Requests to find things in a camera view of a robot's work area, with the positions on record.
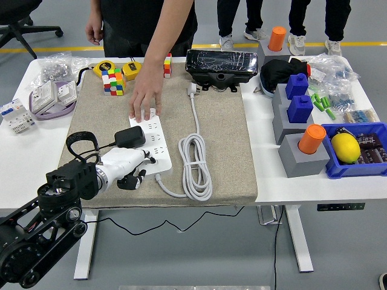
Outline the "person's left hand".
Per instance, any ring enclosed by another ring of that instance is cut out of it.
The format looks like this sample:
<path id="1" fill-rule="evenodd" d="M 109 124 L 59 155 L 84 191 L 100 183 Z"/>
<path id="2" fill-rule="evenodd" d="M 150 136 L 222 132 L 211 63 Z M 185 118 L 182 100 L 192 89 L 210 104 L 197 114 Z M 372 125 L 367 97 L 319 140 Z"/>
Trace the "person's left hand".
<path id="1" fill-rule="evenodd" d="M 143 63 L 135 78 L 134 90 L 129 99 L 129 117 L 136 122 L 149 120 L 151 100 L 155 101 L 156 115 L 162 112 L 163 63 Z"/>

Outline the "person's right hand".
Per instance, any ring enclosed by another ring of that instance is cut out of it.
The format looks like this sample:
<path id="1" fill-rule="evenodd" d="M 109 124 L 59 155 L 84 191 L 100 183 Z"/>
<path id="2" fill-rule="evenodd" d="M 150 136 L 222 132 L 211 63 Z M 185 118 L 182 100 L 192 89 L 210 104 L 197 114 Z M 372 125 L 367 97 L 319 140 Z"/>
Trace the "person's right hand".
<path id="1" fill-rule="evenodd" d="M 100 45 L 103 39 L 103 22 L 99 14 L 90 14 L 88 22 L 85 27 L 85 34 L 87 40 L 93 45 Z"/>

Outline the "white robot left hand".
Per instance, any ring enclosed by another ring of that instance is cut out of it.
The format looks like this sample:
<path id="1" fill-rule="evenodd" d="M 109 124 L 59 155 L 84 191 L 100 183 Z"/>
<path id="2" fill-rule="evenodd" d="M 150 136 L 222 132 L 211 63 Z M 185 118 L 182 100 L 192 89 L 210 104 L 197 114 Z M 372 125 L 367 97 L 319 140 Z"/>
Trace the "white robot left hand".
<path id="1" fill-rule="evenodd" d="M 151 164 L 156 159 L 147 150 L 127 149 L 115 147 L 101 158 L 101 163 L 96 165 L 99 191 L 103 193 L 117 181 L 117 187 L 124 190 L 136 190 L 143 182 L 146 170 L 141 169 L 137 176 L 137 168 L 145 161 Z"/>

